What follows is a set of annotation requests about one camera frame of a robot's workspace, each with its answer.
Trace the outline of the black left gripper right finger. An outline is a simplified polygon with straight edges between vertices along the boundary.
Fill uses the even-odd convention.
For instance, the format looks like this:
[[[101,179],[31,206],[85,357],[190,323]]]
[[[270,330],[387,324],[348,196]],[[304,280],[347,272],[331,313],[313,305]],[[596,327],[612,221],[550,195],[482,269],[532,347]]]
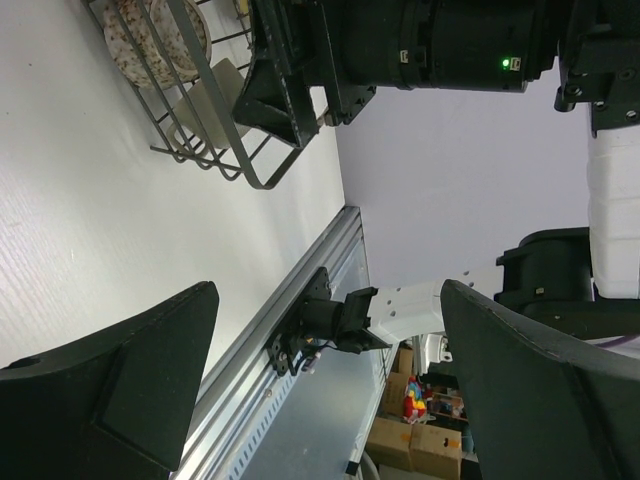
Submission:
[[[440,301],[483,478],[638,478],[638,359],[459,281],[444,282]]]

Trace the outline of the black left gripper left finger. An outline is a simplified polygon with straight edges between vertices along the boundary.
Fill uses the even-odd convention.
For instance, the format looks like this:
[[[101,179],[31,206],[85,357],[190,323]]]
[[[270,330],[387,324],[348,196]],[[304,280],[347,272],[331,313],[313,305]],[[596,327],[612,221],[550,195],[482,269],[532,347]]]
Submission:
[[[1,370],[4,479],[167,479],[177,471],[219,294],[151,309]]]

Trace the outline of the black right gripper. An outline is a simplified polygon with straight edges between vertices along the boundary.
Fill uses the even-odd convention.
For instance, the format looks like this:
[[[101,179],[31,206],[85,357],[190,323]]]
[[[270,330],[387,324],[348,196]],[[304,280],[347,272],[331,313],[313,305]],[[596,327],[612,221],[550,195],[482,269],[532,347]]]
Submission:
[[[236,123],[293,148],[350,124],[380,87],[520,93],[553,66],[553,1],[253,1]]]

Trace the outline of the grey-brown stoneware cup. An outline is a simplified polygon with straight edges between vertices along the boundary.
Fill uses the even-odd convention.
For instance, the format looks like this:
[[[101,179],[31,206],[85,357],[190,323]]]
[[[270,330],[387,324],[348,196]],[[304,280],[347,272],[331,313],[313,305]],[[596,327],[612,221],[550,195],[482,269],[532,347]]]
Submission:
[[[212,68],[212,73],[220,87],[227,110],[231,111],[244,86],[244,77],[229,58],[220,60]],[[230,143],[222,127],[220,114],[212,106],[204,84],[198,81],[187,91],[187,94],[197,113],[198,119],[193,116],[189,102],[184,98],[177,102],[173,112],[178,120],[178,124],[183,128],[187,136],[194,135],[203,143],[203,148],[197,150],[196,154],[207,155],[210,152],[205,142],[205,135],[209,136],[211,145],[214,148],[228,149]]]

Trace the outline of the grey wire dish rack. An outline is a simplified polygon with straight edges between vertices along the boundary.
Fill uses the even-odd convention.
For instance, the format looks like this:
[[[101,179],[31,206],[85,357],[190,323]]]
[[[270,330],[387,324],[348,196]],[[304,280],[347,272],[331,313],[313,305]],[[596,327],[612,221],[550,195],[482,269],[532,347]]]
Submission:
[[[301,151],[233,119],[253,59],[245,1],[86,1],[155,130],[151,150],[272,190]]]

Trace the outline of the fluted beige small cup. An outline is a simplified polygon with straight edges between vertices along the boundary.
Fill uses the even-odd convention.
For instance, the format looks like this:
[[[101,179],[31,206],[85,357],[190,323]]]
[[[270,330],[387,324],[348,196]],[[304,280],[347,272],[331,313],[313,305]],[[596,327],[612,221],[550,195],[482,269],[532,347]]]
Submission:
[[[165,90],[199,78],[166,1],[107,3],[102,20],[109,54],[134,86]]]

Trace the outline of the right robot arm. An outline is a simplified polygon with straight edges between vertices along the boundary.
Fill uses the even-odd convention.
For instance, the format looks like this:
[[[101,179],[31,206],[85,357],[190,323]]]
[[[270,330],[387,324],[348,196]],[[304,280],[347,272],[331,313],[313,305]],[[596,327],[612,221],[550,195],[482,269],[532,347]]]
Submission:
[[[380,87],[520,93],[558,66],[559,112],[590,109],[591,130],[639,123],[635,1],[252,1],[252,59],[236,122],[298,148],[318,132],[310,89],[325,90],[329,125],[348,124]],[[637,320],[635,294],[606,291],[594,226],[537,232],[485,275],[463,282],[491,301],[587,339],[596,325]],[[326,348],[360,354],[418,337],[424,364],[451,358],[440,282],[368,287],[332,299],[313,275],[267,343],[279,375]]]

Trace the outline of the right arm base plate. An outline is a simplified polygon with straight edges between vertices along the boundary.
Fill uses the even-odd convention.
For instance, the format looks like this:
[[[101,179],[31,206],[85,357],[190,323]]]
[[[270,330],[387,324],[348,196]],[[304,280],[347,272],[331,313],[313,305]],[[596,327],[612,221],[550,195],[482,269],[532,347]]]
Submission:
[[[309,344],[309,336],[302,320],[303,307],[310,300],[330,300],[331,296],[329,272],[326,267],[319,267],[294,298],[292,305],[285,310],[266,341],[265,350],[269,356],[269,365],[279,377],[284,377],[287,373],[296,375],[295,358]]]

